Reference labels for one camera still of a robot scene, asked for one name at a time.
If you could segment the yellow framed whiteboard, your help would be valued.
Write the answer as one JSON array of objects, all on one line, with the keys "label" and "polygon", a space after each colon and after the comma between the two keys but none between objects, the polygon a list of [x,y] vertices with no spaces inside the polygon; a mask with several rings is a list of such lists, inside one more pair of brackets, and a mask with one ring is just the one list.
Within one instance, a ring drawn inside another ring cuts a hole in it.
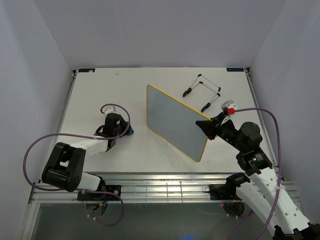
[{"label": "yellow framed whiteboard", "polygon": [[147,127],[197,163],[203,157],[208,137],[196,121],[209,119],[158,87],[146,86]]}]

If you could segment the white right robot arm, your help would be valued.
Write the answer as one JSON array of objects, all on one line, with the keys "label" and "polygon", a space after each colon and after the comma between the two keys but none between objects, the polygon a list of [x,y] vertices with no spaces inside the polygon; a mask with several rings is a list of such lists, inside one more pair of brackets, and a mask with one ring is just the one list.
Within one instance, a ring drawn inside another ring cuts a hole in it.
[{"label": "white right robot arm", "polygon": [[281,172],[275,170],[260,147],[260,128],[245,122],[236,129],[229,119],[229,108],[210,120],[198,120],[196,125],[208,139],[221,138],[238,150],[236,160],[242,172],[230,175],[221,187],[223,196],[243,200],[259,217],[274,240],[318,240],[320,225],[311,221],[293,202],[281,184]]}]

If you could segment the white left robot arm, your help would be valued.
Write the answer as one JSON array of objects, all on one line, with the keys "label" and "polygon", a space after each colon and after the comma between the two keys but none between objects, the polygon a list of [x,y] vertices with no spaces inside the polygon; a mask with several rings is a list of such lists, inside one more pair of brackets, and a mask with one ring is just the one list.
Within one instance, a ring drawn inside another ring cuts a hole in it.
[{"label": "white left robot arm", "polygon": [[84,163],[98,154],[109,151],[118,138],[133,133],[130,122],[120,114],[105,114],[104,124],[96,129],[91,139],[72,144],[55,144],[42,172],[42,182],[68,192],[88,190],[95,200],[102,199],[106,195],[103,179],[84,172]]}]

